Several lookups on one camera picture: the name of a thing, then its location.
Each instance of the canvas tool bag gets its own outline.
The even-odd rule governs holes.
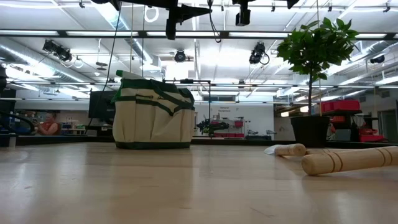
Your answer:
[[[113,101],[113,138],[122,149],[189,148],[195,126],[191,92],[155,80],[122,78]]]

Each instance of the bag handle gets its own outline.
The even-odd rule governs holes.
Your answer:
[[[155,93],[157,93],[159,96],[163,97],[165,100],[169,100],[170,102],[174,103],[175,105],[177,105],[179,108],[192,108],[193,104],[194,104],[194,100],[193,100],[193,96],[192,93],[184,93],[184,94],[189,94],[190,95],[190,99],[191,102],[186,102],[186,101],[182,101],[179,100],[177,98],[174,98],[172,96],[170,96],[169,94],[165,93],[164,91],[162,91],[159,87],[159,82],[155,81],[155,80],[150,80]]]

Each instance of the potted plant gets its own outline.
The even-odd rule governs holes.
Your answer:
[[[359,33],[349,29],[351,21],[345,24],[341,19],[332,24],[324,18],[323,24],[317,28],[319,21],[309,25],[302,25],[300,30],[293,30],[284,41],[279,44],[278,57],[282,57],[293,65],[290,70],[300,75],[309,75],[308,116],[292,118],[296,141],[307,147],[323,147],[326,143],[326,133],[329,123],[328,117],[312,116],[312,83],[318,79],[326,80],[325,70],[330,64],[341,65],[349,60],[354,50],[355,36]]]

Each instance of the wooden table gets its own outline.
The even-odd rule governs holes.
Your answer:
[[[263,147],[0,151],[0,223],[398,223],[398,168],[308,177]]]

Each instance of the tree trunk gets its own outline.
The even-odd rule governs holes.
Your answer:
[[[311,95],[312,95],[312,78],[313,78],[313,76],[312,76],[312,71],[310,72],[310,83],[308,84],[308,86],[309,86],[309,88],[308,88],[308,115],[309,116],[311,116],[312,114],[311,114],[311,102],[312,102],[312,99],[311,99]]]

